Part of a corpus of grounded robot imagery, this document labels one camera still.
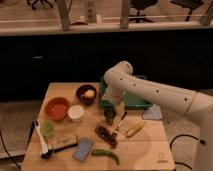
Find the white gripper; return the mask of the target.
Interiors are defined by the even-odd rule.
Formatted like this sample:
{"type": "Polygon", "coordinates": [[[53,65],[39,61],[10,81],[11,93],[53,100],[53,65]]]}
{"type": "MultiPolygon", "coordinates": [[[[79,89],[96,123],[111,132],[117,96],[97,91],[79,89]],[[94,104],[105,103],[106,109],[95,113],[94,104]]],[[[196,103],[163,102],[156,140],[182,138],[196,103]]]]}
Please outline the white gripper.
{"type": "Polygon", "coordinates": [[[107,100],[112,103],[116,114],[122,117],[125,113],[124,96],[124,91],[117,90],[112,87],[107,87],[105,93],[102,96],[102,100],[107,100]]]}

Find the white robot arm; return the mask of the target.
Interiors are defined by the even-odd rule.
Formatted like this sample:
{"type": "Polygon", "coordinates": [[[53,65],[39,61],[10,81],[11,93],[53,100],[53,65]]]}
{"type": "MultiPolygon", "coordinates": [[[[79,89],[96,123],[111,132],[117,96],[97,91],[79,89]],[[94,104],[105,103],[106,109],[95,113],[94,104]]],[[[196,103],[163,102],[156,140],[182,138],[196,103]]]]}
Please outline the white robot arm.
{"type": "Polygon", "coordinates": [[[200,127],[192,171],[213,171],[213,96],[139,79],[132,73],[133,67],[127,61],[108,69],[103,76],[108,85],[103,99],[119,104],[129,92],[186,116],[200,127]]]}

